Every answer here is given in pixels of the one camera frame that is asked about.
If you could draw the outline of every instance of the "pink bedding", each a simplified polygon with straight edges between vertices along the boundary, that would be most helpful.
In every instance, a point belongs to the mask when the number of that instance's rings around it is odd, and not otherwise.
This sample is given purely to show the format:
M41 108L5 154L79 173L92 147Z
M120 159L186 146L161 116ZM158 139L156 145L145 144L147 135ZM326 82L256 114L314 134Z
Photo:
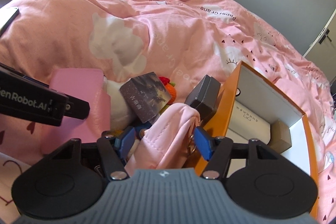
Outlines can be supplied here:
M318 221L336 216L329 83L283 35L235 1L13 0L7 6L18 6L20 15L0 38L0 62L46 83L56 68L100 68L114 81L154 71L176 83L176 102L183 102L205 74L223 83L239 61L250 64L307 113L320 172ZM1 116L0 152L35 163L40 129ZM8 216L5 205L0 200L0 217L9 223L15 213Z

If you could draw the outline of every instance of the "white plush object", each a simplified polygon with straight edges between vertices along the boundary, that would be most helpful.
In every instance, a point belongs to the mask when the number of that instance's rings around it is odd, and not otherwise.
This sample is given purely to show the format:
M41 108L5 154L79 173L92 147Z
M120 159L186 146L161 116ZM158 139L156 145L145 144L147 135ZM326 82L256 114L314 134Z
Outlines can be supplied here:
M106 82L106 92L111 97L111 131L125 129L136 118L135 113L119 91L123 84L110 80Z

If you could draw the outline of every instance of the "door frame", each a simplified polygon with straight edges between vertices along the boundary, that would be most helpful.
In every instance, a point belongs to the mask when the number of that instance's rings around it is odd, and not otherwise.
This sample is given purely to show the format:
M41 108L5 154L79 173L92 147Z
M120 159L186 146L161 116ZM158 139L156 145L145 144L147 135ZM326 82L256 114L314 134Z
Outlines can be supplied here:
M331 18L328 20L327 24L324 26L322 32L320 32L320 34L318 35L318 37L315 39L315 41L313 42L313 44L310 45L309 49L305 52L305 54L303 55L303 57L306 57L306 55L308 54L308 52L314 47L314 45L320 40L320 38L325 34L325 32L327 31L327 28L330 24L330 22L333 20L333 18L336 15L336 9L333 12L333 14L331 15Z

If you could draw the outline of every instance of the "gray ribbed panel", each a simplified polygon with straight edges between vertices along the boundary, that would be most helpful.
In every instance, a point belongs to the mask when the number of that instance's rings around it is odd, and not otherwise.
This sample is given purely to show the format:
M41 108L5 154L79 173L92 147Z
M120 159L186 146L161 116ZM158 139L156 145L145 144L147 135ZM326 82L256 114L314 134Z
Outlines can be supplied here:
M193 169L138 170L111 182L87 211L63 220L23 216L14 224L317 224L308 213L289 220L256 216L236 205L219 181L197 177Z

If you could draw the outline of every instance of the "white logo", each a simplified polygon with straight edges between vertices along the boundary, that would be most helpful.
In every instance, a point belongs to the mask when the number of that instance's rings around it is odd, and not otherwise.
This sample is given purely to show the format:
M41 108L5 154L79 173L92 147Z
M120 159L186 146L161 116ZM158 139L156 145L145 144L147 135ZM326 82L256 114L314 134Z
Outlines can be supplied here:
M167 172L167 171L161 171L161 172L159 173L159 175L160 175L161 177L165 178L165 177L169 176L170 173Z

